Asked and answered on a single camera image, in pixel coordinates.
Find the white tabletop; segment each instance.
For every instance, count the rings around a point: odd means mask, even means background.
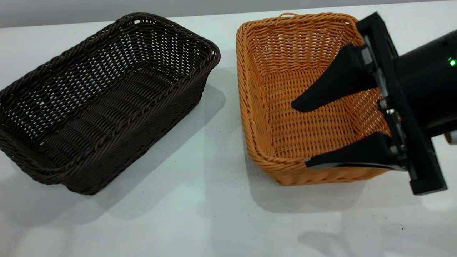
[[[378,11],[399,54],[457,29],[457,1],[308,10]],[[0,256],[456,256],[457,147],[433,139],[447,191],[414,196],[406,172],[282,187],[246,153],[235,34],[284,11],[172,18],[214,41],[201,102],[97,195],[46,186],[0,153]],[[0,29],[0,88],[109,22]]]

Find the basket handle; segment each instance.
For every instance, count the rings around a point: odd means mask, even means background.
[[[298,16],[298,14],[296,13],[292,13],[292,12],[285,12],[285,13],[282,13],[280,16],[278,16],[278,18],[276,19],[276,23],[275,23],[275,26],[278,26],[278,22],[279,22],[279,19],[281,17],[283,17],[284,15],[292,15],[292,16]]]

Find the orange wicker basket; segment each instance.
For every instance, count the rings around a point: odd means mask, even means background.
[[[319,78],[342,46],[363,44],[357,19],[350,15],[293,15],[247,22],[237,33],[241,115],[251,158],[286,186],[353,182],[383,174],[387,170],[306,167],[312,156],[389,129],[376,108],[378,89],[309,113],[292,109],[291,102]]]

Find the gray wall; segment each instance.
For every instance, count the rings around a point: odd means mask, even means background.
[[[0,0],[0,27],[113,21],[137,11],[178,17],[417,1],[420,0]]]

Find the brown wicker basket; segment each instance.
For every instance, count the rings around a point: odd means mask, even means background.
[[[44,184],[92,195],[199,102],[212,42],[133,13],[0,92],[0,148]]]
[[[386,170],[310,170],[305,161],[374,131],[388,133],[377,111],[378,90],[360,92],[300,113],[291,102],[325,71],[347,43],[363,44],[357,20],[321,13],[243,24],[237,33],[239,97],[250,156],[282,185],[352,182]]]

